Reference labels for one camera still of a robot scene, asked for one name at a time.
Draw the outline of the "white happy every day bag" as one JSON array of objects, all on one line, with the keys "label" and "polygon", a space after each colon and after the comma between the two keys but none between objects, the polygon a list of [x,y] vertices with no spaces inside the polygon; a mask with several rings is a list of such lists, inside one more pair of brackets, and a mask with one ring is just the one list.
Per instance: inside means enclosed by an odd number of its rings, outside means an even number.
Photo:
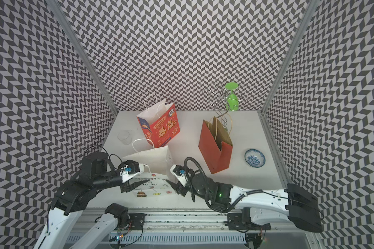
[{"label": "white happy every day bag", "polygon": [[134,149],[135,153],[125,156],[123,160],[133,160],[143,164],[144,172],[137,175],[130,183],[147,181],[131,191],[136,199],[158,199],[175,195],[170,183],[176,181],[171,174],[173,159],[168,146],[155,147],[148,150]]}]

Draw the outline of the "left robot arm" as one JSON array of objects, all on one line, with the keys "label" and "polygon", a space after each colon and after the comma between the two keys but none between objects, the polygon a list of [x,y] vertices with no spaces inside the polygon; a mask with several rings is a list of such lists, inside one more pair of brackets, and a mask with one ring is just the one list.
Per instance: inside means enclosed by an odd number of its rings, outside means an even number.
[{"label": "left robot arm", "polygon": [[[128,193],[144,182],[129,181],[144,172],[144,164],[133,160],[123,161],[116,169],[106,152],[93,152],[84,156],[81,169],[62,184],[50,205],[46,225],[35,244],[36,249],[62,249],[77,220],[89,202],[105,189],[120,187]],[[99,221],[77,242],[74,249],[94,249],[116,228],[130,228],[132,220],[128,209],[113,203]]]}]

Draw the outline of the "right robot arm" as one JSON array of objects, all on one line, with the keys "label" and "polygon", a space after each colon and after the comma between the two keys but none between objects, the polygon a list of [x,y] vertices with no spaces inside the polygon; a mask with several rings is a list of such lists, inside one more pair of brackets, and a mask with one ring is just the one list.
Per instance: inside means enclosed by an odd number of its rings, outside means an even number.
[{"label": "right robot arm", "polygon": [[192,157],[186,158],[182,166],[171,166],[169,172],[176,178],[170,185],[177,194],[190,193],[192,201],[199,197],[210,210],[220,214],[241,210],[245,230],[286,221],[303,231],[323,232],[324,215],[319,210],[318,198],[299,185],[262,190],[215,182]]}]

